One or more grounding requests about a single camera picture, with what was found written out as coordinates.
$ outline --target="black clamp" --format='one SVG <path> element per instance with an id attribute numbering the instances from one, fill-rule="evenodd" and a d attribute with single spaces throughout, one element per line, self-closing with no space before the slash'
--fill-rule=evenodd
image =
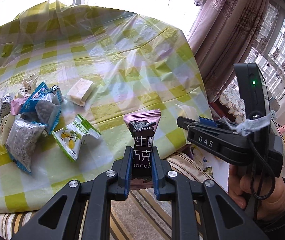
<path id="1" fill-rule="evenodd" d="M 254 161 L 254 154 L 246 137 L 231 130 L 224 120 L 210 120 L 200 117 L 200 122 L 185 117 L 178 117 L 177 125 L 188 131 L 187 140 L 200 148 L 236 166 L 249 166 Z M 283 156 L 282 139 L 269 134 L 269 152 L 267 163 L 276 177 L 281 174 Z"/>
<path id="2" fill-rule="evenodd" d="M 124 158 L 94 180 L 71 180 L 12 239 L 78 239 L 81 227 L 82 240 L 109 239 L 111 200 L 128 197 L 132 153 L 126 147 Z M 172 201 L 173 240 L 199 240 L 199 236 L 205 240 L 268 239 L 214 181 L 199 183 L 172 171 L 156 147 L 151 160 L 156 198 Z"/>

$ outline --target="striped cushion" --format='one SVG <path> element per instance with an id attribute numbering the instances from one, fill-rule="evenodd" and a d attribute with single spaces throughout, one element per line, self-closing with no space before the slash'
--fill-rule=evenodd
<path id="1" fill-rule="evenodd" d="M 173 153 L 166 160 L 169 161 L 173 170 L 184 174 L 191 180 L 203 182 L 206 179 L 212 179 L 207 173 L 202 172 L 193 160 L 181 152 Z M 11 239 L 35 213 L 0 214 L 0 236 L 4 239 Z M 201 225 L 197 211 L 196 218 Z M 170 240 L 171 203 L 158 202 L 153 188 L 131 190 L 125 202 L 112 201 L 110 239 Z"/>

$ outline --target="plastic tablecloth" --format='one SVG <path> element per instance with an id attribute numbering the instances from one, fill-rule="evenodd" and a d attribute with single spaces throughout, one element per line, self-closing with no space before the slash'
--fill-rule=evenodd
<path id="1" fill-rule="evenodd" d="M 87 181 L 111 168 L 134 144 L 123 115 L 160 109 L 154 145 L 161 158 L 185 144 L 177 127 L 179 105 L 210 118 L 204 85 L 182 31 L 136 13 L 44 2 L 0 27 L 0 98 L 21 81 L 58 85 L 66 94 L 79 78 L 95 89 L 85 107 L 64 101 L 56 130 L 82 114 L 100 132 L 71 163 L 52 136 L 41 137 L 32 174 L 21 171 L 0 146 L 0 212 L 41 208 L 71 179 Z"/>

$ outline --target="candy wrapper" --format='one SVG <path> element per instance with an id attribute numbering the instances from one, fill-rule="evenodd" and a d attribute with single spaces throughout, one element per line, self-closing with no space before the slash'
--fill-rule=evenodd
<path id="1" fill-rule="evenodd" d="M 10 102 L 14 98 L 14 93 L 8 93 L 0 99 L 0 119 L 10 113 Z"/>
<path id="2" fill-rule="evenodd" d="M 27 101 L 27 99 L 28 97 L 23 97 L 23 98 L 16 98 L 15 100 L 13 100 L 10 104 L 10 114 L 12 115 L 20 114 L 20 109 Z"/>
<path id="3" fill-rule="evenodd" d="M 15 116 L 8 114 L 1 121 L 0 125 L 0 145 L 4 145 L 7 141 L 10 130 L 15 121 Z"/>
<path id="4" fill-rule="evenodd" d="M 36 89 L 37 80 L 38 80 L 37 75 L 32 75 L 29 78 L 24 79 L 22 81 L 22 84 L 20 85 L 17 98 L 30 97 L 30 95 Z"/>
<path id="5" fill-rule="evenodd" d="M 60 96 L 60 103 L 62 103 L 62 102 L 64 101 L 63 95 L 62 95 L 62 93 L 61 93 L 61 91 L 60 91 L 59 86 L 57 86 L 57 85 L 52 86 L 52 87 L 50 88 L 50 91 L 51 91 L 54 95 L 55 95 L 56 93 L 59 93 L 59 96 Z"/>
<path id="6" fill-rule="evenodd" d="M 101 133 L 78 114 L 72 123 L 52 132 L 52 135 L 63 153 L 74 162 L 78 158 L 81 145 L 86 144 L 91 136 L 98 139 Z"/>
<path id="7" fill-rule="evenodd" d="M 74 104 L 85 106 L 85 102 L 94 88 L 93 82 L 87 79 L 79 79 L 67 93 L 66 98 Z"/>
<path id="8" fill-rule="evenodd" d="M 45 130 L 50 134 L 59 122 L 61 113 L 59 94 L 54 95 L 42 82 L 24 103 L 20 113 L 29 116 L 36 113 L 39 122 L 47 125 Z"/>
<path id="9" fill-rule="evenodd" d="M 160 117 L 160 110 L 124 115 L 124 122 L 135 140 L 132 166 L 134 177 L 151 177 L 150 154 Z"/>
<path id="10" fill-rule="evenodd" d="M 21 118 L 14 121 L 5 147 L 9 157 L 23 171 L 31 173 L 32 154 L 45 127 L 45 124 L 27 122 Z"/>

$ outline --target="pink curtain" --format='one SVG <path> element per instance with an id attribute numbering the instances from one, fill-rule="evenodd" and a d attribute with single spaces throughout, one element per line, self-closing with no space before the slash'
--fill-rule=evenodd
<path id="1" fill-rule="evenodd" d="M 209 102 L 214 102 L 233 80 L 233 64 L 247 58 L 268 4 L 269 0 L 207 0 L 188 42 Z"/>

